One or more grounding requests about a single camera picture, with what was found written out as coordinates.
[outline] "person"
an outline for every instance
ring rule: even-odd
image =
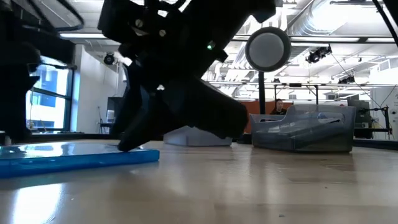
[[[281,99],[275,101],[276,107],[271,111],[271,115],[286,115],[286,109],[283,109],[284,102]]]

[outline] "blue tray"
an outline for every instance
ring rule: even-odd
[[[120,152],[105,144],[53,142],[0,147],[0,178],[46,174],[159,160],[159,151]]]

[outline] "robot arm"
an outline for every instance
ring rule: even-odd
[[[275,14],[275,0],[191,0],[182,12],[185,0],[144,2],[105,0],[98,24],[132,60],[111,130],[121,135],[119,149],[129,151],[185,125],[238,138],[248,122],[245,106],[201,77],[215,60],[226,60],[224,48],[250,15],[263,22]]]

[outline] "transparent plastic bin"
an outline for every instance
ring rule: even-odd
[[[282,119],[250,114],[252,144],[283,151],[350,152],[355,112],[351,106],[293,105]],[[269,121],[272,117],[280,120]]]
[[[220,139],[207,131],[184,126],[165,134],[163,142],[177,146],[230,146],[232,139]]]

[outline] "wooden table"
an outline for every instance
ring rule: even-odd
[[[0,180],[0,223],[375,224],[398,220],[398,153],[150,142],[160,162]]]

